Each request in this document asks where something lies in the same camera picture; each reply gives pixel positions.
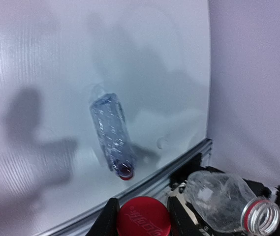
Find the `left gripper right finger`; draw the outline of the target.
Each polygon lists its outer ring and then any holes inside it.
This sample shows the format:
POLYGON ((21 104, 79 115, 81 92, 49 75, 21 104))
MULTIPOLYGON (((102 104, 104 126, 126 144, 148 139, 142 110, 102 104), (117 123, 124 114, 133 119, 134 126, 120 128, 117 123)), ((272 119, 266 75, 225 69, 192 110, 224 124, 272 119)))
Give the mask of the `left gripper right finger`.
POLYGON ((171 236, 201 236, 201 232, 177 197, 168 197, 167 209, 170 213, 171 236))

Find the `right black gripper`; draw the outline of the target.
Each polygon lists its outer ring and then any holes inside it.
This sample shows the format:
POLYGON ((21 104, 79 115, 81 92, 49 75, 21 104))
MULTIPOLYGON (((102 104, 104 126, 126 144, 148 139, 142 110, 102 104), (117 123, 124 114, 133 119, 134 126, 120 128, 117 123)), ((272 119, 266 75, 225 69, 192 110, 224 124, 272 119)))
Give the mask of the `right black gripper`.
POLYGON ((201 160, 198 153, 175 161, 170 187, 202 236, 280 236, 280 185, 271 189, 201 160))

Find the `crushed bottle red cap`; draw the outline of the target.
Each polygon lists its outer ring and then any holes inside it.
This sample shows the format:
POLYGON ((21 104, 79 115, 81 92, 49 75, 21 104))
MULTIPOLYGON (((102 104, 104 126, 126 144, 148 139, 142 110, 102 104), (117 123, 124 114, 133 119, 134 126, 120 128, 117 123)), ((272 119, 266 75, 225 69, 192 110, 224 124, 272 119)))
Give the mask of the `crushed bottle red cap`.
POLYGON ((136 155, 118 96, 102 95, 90 105, 90 113, 109 169, 122 180, 130 180, 134 176, 136 155))

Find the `white bottle cap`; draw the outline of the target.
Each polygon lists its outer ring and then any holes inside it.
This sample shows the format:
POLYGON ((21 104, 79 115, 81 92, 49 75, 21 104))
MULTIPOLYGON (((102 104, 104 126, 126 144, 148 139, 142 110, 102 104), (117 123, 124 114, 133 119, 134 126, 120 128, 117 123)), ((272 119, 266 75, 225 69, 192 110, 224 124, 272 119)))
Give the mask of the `white bottle cap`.
POLYGON ((158 149, 165 149, 168 145, 168 141, 165 137, 160 137, 156 141, 156 146, 158 149))

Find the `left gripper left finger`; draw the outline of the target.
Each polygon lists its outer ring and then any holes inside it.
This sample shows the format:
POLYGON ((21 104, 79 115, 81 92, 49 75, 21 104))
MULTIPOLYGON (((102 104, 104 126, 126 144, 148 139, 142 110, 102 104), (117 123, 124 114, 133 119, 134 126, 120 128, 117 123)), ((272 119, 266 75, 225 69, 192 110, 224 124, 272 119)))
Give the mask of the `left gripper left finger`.
POLYGON ((86 236, 117 236, 116 222, 119 210, 119 200, 110 198, 86 236))

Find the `clear bottle red cap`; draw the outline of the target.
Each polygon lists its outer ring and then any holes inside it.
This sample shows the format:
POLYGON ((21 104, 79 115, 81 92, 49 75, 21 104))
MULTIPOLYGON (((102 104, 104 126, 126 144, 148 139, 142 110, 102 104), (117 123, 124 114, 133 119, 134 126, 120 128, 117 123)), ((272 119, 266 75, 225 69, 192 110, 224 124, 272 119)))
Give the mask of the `clear bottle red cap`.
POLYGON ((257 197, 239 176, 197 171, 187 177, 184 199, 215 231, 269 236, 280 223, 280 208, 257 197))

